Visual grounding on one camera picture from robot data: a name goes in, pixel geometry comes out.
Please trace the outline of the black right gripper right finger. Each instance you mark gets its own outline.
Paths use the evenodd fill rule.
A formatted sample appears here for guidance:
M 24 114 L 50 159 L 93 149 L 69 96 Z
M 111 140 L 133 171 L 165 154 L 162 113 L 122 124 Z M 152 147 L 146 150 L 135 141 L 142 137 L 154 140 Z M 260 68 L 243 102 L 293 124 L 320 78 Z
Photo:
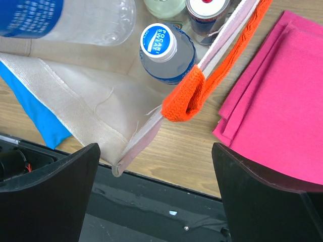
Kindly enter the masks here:
M 322 185 L 284 175 L 214 143 L 232 241 L 322 241 Z

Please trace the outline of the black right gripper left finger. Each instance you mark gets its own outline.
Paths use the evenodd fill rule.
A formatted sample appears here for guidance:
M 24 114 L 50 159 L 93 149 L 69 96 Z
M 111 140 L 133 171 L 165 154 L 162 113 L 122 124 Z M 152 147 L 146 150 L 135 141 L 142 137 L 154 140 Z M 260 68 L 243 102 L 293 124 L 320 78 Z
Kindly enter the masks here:
M 99 158 L 92 143 L 1 182 L 1 241 L 78 241 Z

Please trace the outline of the Pocari Sweat bottle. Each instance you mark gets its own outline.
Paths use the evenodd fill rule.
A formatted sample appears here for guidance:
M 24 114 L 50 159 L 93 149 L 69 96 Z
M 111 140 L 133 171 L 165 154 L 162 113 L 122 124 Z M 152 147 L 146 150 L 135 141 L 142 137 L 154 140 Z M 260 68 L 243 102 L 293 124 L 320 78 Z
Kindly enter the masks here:
M 139 56 L 144 69 L 155 79 L 177 85 L 196 64 L 191 38 L 171 23 L 147 26 L 140 37 Z
M 1 1 L 1 36 L 116 46 L 132 33 L 134 1 Z

